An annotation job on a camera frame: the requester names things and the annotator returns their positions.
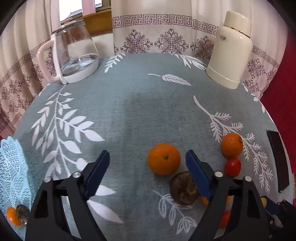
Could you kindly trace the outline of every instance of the red fabric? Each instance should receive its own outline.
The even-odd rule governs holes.
[[[288,32],[281,65],[261,101],[275,122],[296,172],[296,37]]]

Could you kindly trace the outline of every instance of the water in kettle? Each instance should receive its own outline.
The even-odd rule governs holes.
[[[71,60],[62,68],[62,75],[66,77],[83,71],[90,67],[97,59],[97,54],[87,54]]]

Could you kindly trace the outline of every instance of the light blue lace basket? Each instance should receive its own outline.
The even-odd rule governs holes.
[[[29,209],[32,206],[32,194],[28,184],[28,166],[17,140],[8,137],[1,141],[0,148],[0,210],[6,217],[9,206],[24,204]],[[25,240],[25,227],[15,227],[9,221],[13,230]]]

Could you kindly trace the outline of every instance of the window pane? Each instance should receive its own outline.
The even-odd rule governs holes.
[[[82,12],[81,0],[59,0],[60,21]]]
[[[96,7],[101,7],[102,6],[102,0],[94,0],[94,4]]]

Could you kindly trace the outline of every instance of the mushroom stem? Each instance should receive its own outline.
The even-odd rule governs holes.
[[[193,195],[193,194],[195,194],[196,189],[197,189],[197,186],[195,185],[195,183],[192,179],[192,176],[189,174],[186,191],[189,195]]]

